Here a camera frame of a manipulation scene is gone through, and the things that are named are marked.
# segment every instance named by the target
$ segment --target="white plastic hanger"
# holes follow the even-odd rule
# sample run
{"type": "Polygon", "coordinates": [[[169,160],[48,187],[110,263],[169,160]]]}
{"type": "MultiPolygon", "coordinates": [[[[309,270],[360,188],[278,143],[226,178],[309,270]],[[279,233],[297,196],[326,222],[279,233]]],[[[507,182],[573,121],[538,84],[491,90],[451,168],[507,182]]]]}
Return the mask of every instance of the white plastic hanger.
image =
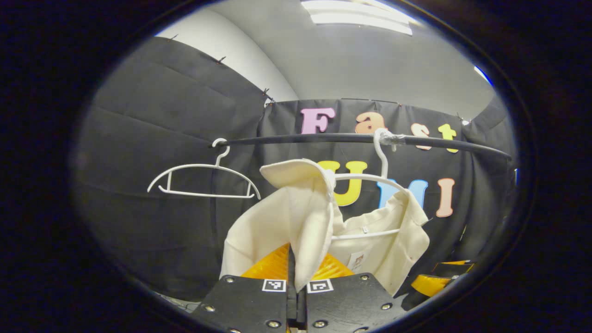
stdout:
{"type": "MultiPolygon", "coordinates": [[[[216,139],[213,143],[212,143],[212,147],[216,147],[216,145],[218,144],[218,142],[223,142],[226,141],[226,139],[216,139]]],[[[225,168],[223,166],[220,166],[220,160],[222,159],[222,157],[225,157],[226,155],[228,155],[228,153],[230,152],[230,146],[226,146],[226,151],[221,153],[220,155],[218,155],[218,158],[216,158],[216,164],[215,165],[211,165],[211,164],[185,164],[185,165],[179,165],[179,166],[175,166],[174,168],[170,168],[167,171],[161,173],[160,175],[158,175],[156,178],[154,178],[154,180],[150,183],[150,185],[148,186],[148,192],[150,192],[150,189],[152,188],[152,186],[154,186],[154,184],[156,183],[157,180],[159,180],[160,178],[162,178],[164,175],[168,174],[169,175],[169,179],[166,182],[166,188],[162,188],[162,186],[158,185],[158,188],[163,191],[164,193],[170,193],[170,194],[180,194],[182,196],[194,196],[194,197],[212,197],[212,198],[252,198],[253,196],[255,196],[255,194],[257,194],[257,199],[261,200],[261,195],[259,194],[259,190],[257,189],[257,186],[255,186],[255,184],[248,179],[245,175],[241,174],[240,172],[237,172],[235,170],[232,169],[228,169],[225,168]],[[192,192],[183,192],[183,191],[173,191],[170,189],[170,180],[172,178],[172,173],[175,170],[179,170],[179,169],[185,169],[185,168],[211,168],[211,169],[219,169],[219,170],[225,170],[228,172],[231,172],[235,175],[241,176],[244,180],[246,180],[249,183],[249,186],[247,187],[247,194],[245,196],[230,196],[230,195],[226,195],[226,194],[206,194],[206,193],[192,193],[192,192]],[[251,193],[251,187],[253,187],[253,189],[255,190],[255,193],[251,193]]]]}
{"type": "MultiPolygon", "coordinates": [[[[386,138],[389,135],[394,135],[394,134],[389,132],[387,129],[383,129],[383,128],[377,129],[374,132],[374,149],[376,150],[378,157],[380,157],[380,160],[382,161],[382,168],[381,168],[380,176],[368,175],[368,174],[336,174],[335,180],[360,179],[360,180],[376,181],[376,182],[388,184],[390,186],[393,186],[393,187],[399,189],[403,193],[406,193],[404,191],[405,188],[403,186],[401,186],[401,185],[397,184],[396,182],[393,182],[392,180],[389,180],[387,178],[388,160],[387,160],[387,157],[382,152],[382,148],[380,147],[380,144],[381,144],[381,139],[386,138]]],[[[399,232],[399,230],[400,229],[393,229],[393,230],[387,230],[387,231],[381,231],[381,232],[360,233],[357,235],[332,236],[331,240],[332,241],[339,241],[342,239],[356,239],[356,238],[384,236],[384,235],[390,235],[393,233],[397,233],[397,232],[399,232]]]]}

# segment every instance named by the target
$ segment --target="fluorescent light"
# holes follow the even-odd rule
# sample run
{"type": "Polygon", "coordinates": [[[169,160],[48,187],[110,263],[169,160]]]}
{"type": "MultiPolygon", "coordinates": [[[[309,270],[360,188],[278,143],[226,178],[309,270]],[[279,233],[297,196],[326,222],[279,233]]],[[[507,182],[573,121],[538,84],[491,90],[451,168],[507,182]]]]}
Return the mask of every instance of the fluorescent light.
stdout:
{"type": "Polygon", "coordinates": [[[392,12],[392,13],[396,13],[397,16],[399,16],[401,18],[404,18],[408,22],[419,24],[419,22],[417,22],[413,17],[410,17],[408,15],[405,15],[402,12],[396,10],[395,8],[393,8],[393,7],[389,6],[389,5],[383,4],[380,1],[377,1],[377,0],[362,0],[362,1],[365,2],[365,3],[367,3],[367,4],[372,5],[374,7],[382,8],[382,9],[384,9],[386,11],[389,11],[389,12],[392,12]]]}
{"type": "Polygon", "coordinates": [[[487,83],[491,84],[491,82],[489,82],[489,79],[487,78],[487,76],[485,76],[485,74],[477,66],[475,66],[474,69],[479,75],[481,75],[482,78],[485,79],[485,81],[487,81],[487,83]]]}
{"type": "Polygon", "coordinates": [[[314,14],[310,18],[316,24],[330,24],[330,23],[344,23],[357,25],[370,25],[373,27],[389,29],[400,33],[412,35],[411,28],[406,27],[400,23],[383,20],[382,18],[369,17],[359,14],[314,14]]]}
{"type": "Polygon", "coordinates": [[[384,8],[377,8],[368,5],[356,4],[354,2],[346,2],[346,1],[335,1],[335,0],[312,0],[312,1],[304,1],[302,2],[302,6],[311,14],[321,14],[317,13],[317,11],[331,11],[332,13],[337,14],[339,11],[346,11],[346,12],[355,12],[358,14],[368,14],[374,15],[381,18],[386,18],[393,21],[402,22],[405,24],[409,23],[410,17],[403,14],[402,12],[396,11],[389,6],[384,6],[389,8],[390,10],[385,10],[384,8]]]}

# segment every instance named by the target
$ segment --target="black fabric backdrop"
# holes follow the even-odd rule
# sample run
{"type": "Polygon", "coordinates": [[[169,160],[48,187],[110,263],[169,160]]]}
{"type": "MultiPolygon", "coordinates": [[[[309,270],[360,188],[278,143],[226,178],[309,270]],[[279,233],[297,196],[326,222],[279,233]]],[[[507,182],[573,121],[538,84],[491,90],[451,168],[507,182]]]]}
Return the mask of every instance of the black fabric backdrop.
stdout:
{"type": "MultiPolygon", "coordinates": [[[[74,154],[73,182],[81,213],[106,251],[155,291],[186,300],[205,296],[218,280],[224,238],[234,221],[256,199],[175,196],[146,188],[162,171],[181,164],[213,164],[218,138],[299,134],[303,108],[331,107],[325,133],[353,133],[356,116],[376,112],[393,133],[411,135],[410,126],[428,127],[430,136],[449,124],[455,140],[485,144],[515,156],[511,127],[497,100],[468,126],[455,116],[396,103],[365,100],[310,100],[268,104],[261,90],[208,55],[176,41],[155,37],[131,54],[96,93],[84,119],[74,154]]],[[[487,156],[415,146],[383,149],[389,178],[407,187],[429,183],[424,211],[433,218],[424,229],[430,246],[410,272],[399,294],[417,274],[444,260],[475,259],[501,221],[507,179],[505,162],[487,156]],[[436,217],[437,181],[452,178],[452,215],[436,217]]],[[[367,174],[379,174],[380,161],[367,143],[299,143],[232,146],[221,165],[242,172],[262,197],[272,188],[259,173],[262,165],[287,159],[333,160],[338,172],[348,161],[364,161],[367,174]]],[[[164,185],[166,179],[158,184],[164,185]]],[[[340,182],[336,192],[344,193],[340,182]]],[[[243,194],[246,182],[228,172],[186,169],[173,173],[172,189],[243,194]]],[[[378,208],[379,188],[362,182],[362,194],[342,207],[345,218],[378,208]]]]}

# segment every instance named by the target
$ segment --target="white wall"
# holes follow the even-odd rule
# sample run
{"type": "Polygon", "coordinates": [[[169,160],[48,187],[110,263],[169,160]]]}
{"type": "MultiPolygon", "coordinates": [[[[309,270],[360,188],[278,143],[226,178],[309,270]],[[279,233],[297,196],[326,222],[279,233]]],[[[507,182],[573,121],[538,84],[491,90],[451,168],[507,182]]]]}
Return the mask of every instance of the white wall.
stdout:
{"type": "Polygon", "coordinates": [[[259,89],[269,88],[275,101],[294,101],[298,96],[282,73],[259,46],[241,29],[220,14],[201,9],[157,34],[172,38],[220,59],[259,89]]]}
{"type": "Polygon", "coordinates": [[[471,61],[427,24],[411,24],[413,36],[315,25],[300,0],[225,0],[210,9],[257,43],[301,100],[395,101],[473,119],[494,95],[471,61]]]}

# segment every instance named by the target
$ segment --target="yellow letter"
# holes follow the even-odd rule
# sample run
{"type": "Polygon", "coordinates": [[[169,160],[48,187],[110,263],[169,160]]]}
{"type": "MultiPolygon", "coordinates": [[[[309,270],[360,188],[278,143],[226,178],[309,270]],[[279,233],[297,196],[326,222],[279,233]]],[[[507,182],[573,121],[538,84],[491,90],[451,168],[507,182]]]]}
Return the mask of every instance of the yellow letter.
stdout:
{"type": "Polygon", "coordinates": [[[356,133],[374,133],[379,128],[387,129],[384,127],[384,118],[380,113],[364,112],[356,117],[356,121],[360,122],[356,125],[356,133]]]}
{"type": "MultiPolygon", "coordinates": [[[[451,129],[450,125],[448,125],[448,124],[444,124],[444,125],[438,127],[438,131],[442,132],[442,138],[446,139],[446,140],[454,140],[454,137],[456,136],[456,131],[451,129]]],[[[446,150],[451,153],[455,153],[458,151],[458,149],[450,149],[450,148],[446,148],[446,150]]]]}
{"type": "MultiPolygon", "coordinates": [[[[332,170],[333,172],[336,172],[339,169],[339,162],[336,161],[320,161],[318,164],[323,169],[332,170]]],[[[350,161],[345,165],[345,167],[349,170],[349,173],[351,174],[361,174],[364,170],[366,170],[368,164],[361,161],[350,161]]],[[[356,200],[360,197],[361,191],[362,180],[350,179],[347,192],[343,194],[335,193],[335,200],[337,201],[337,205],[347,206],[356,202],[356,200]]]]}
{"type": "MultiPolygon", "coordinates": [[[[423,137],[429,137],[428,134],[430,134],[430,130],[427,129],[426,125],[417,124],[417,123],[411,125],[411,132],[415,136],[423,136],[423,137]]],[[[416,147],[418,147],[419,149],[423,149],[425,151],[428,151],[432,148],[430,146],[416,146],[416,147]]]]}

